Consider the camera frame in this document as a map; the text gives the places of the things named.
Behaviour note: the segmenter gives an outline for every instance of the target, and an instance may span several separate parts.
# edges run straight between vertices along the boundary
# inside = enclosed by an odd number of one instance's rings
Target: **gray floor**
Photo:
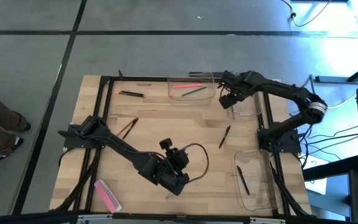
[[[0,30],[70,30],[79,5],[78,0],[22,1],[20,4],[0,1]],[[314,11],[309,10],[311,6],[308,2],[293,3],[298,23],[310,18],[324,4],[316,4]],[[352,12],[343,3],[330,4],[321,17],[300,29],[287,22],[288,13],[289,8],[279,0],[225,3],[98,0],[88,1],[80,30],[302,30],[332,31],[334,35],[339,32],[343,36],[358,32]],[[33,130],[24,135],[26,142],[22,150],[0,162],[0,215],[10,212],[16,197],[67,40],[65,35],[0,36],[0,99],[24,113],[33,124]],[[25,213],[48,210],[63,145],[57,131],[66,129],[71,120],[82,76],[117,75],[118,69],[128,76],[256,70],[266,77],[300,85],[309,74],[349,76],[358,71],[358,38],[77,36],[25,202]],[[347,99],[357,88],[357,85],[316,85],[316,91],[329,106]],[[288,107],[290,111],[296,109],[291,103]],[[357,108],[352,100],[328,111],[324,122],[314,127],[313,134],[331,134],[357,124]],[[333,147],[327,151],[341,158],[356,155],[358,140],[345,148]],[[315,156],[336,160],[322,152]],[[328,183],[329,189],[335,189],[336,181]],[[341,181],[341,185],[344,184],[347,185],[346,180]]]

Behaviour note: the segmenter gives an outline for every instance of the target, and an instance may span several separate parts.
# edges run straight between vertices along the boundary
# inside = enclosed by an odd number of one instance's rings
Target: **metal stand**
[[[314,80],[316,83],[335,83],[335,84],[358,84],[358,72],[351,77],[328,77],[317,76]]]
[[[311,181],[325,177],[346,174],[350,170],[358,171],[358,156],[349,157],[341,161],[330,162],[326,165],[304,169],[303,178],[305,181]]]

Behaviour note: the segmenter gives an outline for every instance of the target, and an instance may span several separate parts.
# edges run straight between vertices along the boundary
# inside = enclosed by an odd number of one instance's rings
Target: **wooden table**
[[[81,124],[93,113],[100,76],[85,75],[76,102],[72,122]],[[152,86],[137,86],[140,82],[115,81],[115,91],[129,90],[144,93],[146,98],[113,94],[107,124],[117,133],[133,118],[139,121],[126,137],[126,142],[140,151],[157,151],[159,141],[171,138],[173,146],[189,143],[202,144],[209,154],[209,171],[200,180],[185,186],[179,196],[172,195],[161,186],[155,186],[141,177],[132,164],[110,148],[102,150],[97,179],[103,179],[120,201],[123,213],[271,216],[271,210],[248,211],[240,203],[233,166],[238,151],[258,150],[257,117],[232,119],[219,104],[217,91],[210,105],[172,106],[167,94],[166,82],[147,82]],[[107,86],[102,98],[102,107]],[[288,118],[286,101],[270,95],[275,121]],[[218,149],[226,128],[231,130],[222,148]],[[56,208],[68,196],[78,181],[84,149],[69,152],[62,159],[50,208]],[[197,177],[205,169],[206,158],[202,149],[189,148],[190,163],[184,169]],[[291,154],[281,153],[285,183],[295,200],[307,212],[311,212],[300,163]],[[80,208],[85,207],[88,184],[83,191]],[[94,194],[92,212],[109,213],[98,194]]]

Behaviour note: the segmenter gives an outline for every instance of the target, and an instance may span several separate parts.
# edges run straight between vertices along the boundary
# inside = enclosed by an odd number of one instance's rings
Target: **pink eraser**
[[[96,188],[96,192],[100,195],[104,204],[112,214],[114,212],[119,212],[122,209],[117,198],[112,194],[111,190],[103,180],[97,180],[93,185]]]
[[[173,86],[173,88],[190,88],[190,87],[201,87],[203,84],[190,84],[190,85],[179,85]]]

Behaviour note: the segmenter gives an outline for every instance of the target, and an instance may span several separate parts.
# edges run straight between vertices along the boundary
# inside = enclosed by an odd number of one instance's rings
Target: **white cable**
[[[324,11],[324,9],[326,9],[326,7],[328,6],[328,4],[329,4],[332,0],[329,0],[329,1],[327,2],[327,4],[323,7],[323,9],[322,9],[319,13],[317,13],[316,16],[314,16],[314,18],[312,18],[311,20],[309,20],[308,22],[306,22],[306,23],[303,24],[303,25],[298,25],[298,24],[296,24],[296,22],[295,22],[295,16],[296,16],[296,14],[294,14],[294,16],[292,16],[292,14],[293,14],[293,8],[292,8],[291,4],[288,3],[286,0],[281,0],[281,1],[284,2],[284,3],[290,8],[290,10],[291,10],[291,18],[292,18],[292,21],[293,21],[294,25],[296,25],[297,27],[303,27],[303,26],[308,25],[308,24],[309,24],[311,21],[313,21],[314,19],[316,19],[316,18],[318,17],[318,15],[320,15],[320,14]]]
[[[341,141],[341,142],[338,142],[338,143],[335,143],[335,144],[332,144],[332,145],[329,145],[329,146],[326,146],[326,147],[322,147],[322,148],[320,148],[320,151],[323,150],[323,149],[326,149],[326,148],[328,148],[328,147],[331,147],[331,146],[336,146],[336,145],[338,145],[338,144],[342,144],[342,143],[351,141],[351,140],[356,139],[356,138],[358,138],[358,136],[355,136],[355,137],[353,137],[353,138],[351,138],[351,139],[348,139],[348,140],[345,140],[345,141]]]
[[[347,100],[345,100],[345,101],[343,101],[342,103],[340,103],[340,104],[338,104],[338,105],[336,105],[336,106],[328,106],[328,109],[335,109],[335,108],[338,108],[338,107],[340,107],[340,106],[342,106],[342,105],[344,105],[345,103],[347,103],[349,100],[351,100],[353,97],[355,97],[356,96],[356,93],[355,94],[353,94],[351,97],[349,97],[349,99],[347,99]]]

